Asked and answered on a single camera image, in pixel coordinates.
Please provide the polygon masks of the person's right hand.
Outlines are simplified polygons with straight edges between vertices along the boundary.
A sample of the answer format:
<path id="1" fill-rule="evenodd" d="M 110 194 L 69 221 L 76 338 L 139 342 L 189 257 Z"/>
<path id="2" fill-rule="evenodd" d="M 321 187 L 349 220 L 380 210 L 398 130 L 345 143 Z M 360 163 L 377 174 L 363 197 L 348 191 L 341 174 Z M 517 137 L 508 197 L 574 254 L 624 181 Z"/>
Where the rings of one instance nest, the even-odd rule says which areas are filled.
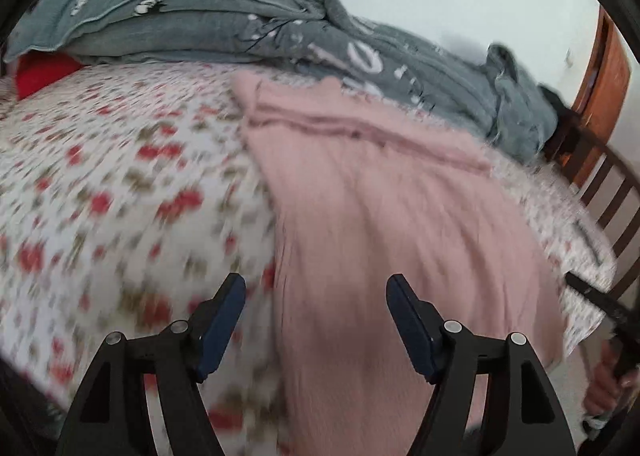
<path id="1" fill-rule="evenodd" d="M 594 366 L 582 405 L 588 415 L 599 416 L 611 413 L 620 404 L 626 391 L 637 387 L 639 372 L 637 369 L 627 372 L 616 379 L 613 375 L 620 358 L 612 341 L 604 341 L 600 362 Z"/>

